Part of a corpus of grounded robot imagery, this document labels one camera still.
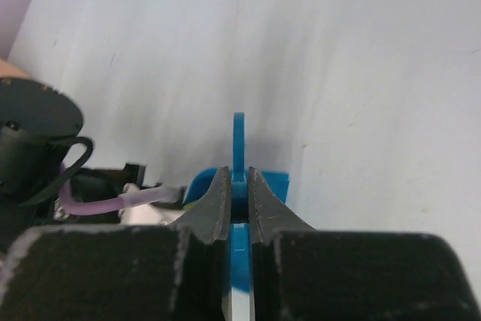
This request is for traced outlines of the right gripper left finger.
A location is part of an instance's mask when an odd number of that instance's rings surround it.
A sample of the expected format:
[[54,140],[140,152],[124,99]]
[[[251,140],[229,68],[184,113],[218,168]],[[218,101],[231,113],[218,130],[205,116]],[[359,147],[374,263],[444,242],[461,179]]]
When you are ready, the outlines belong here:
[[231,224],[231,176],[228,167],[218,168],[206,193],[170,224],[186,228],[203,244],[226,242]]

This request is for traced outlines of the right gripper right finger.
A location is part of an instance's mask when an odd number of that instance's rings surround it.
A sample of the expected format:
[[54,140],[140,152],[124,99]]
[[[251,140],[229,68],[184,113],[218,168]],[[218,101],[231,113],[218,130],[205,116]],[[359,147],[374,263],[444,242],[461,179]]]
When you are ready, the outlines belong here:
[[273,193],[259,169],[250,167],[247,179],[251,244],[269,244],[278,232],[313,232]]

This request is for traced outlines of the blue hand brush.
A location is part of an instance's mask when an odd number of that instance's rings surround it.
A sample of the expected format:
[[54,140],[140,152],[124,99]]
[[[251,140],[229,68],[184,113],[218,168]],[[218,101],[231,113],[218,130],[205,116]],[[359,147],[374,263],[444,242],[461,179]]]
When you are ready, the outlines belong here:
[[245,171],[245,116],[234,114],[231,168],[231,296],[232,319],[250,318],[250,246],[247,224],[247,176]]

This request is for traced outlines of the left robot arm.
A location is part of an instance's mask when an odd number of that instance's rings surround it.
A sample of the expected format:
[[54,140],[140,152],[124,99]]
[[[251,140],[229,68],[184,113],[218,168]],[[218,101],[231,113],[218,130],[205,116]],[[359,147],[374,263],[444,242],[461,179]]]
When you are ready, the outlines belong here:
[[1,251],[51,215],[61,186],[93,152],[83,114],[65,94],[36,80],[1,78]]

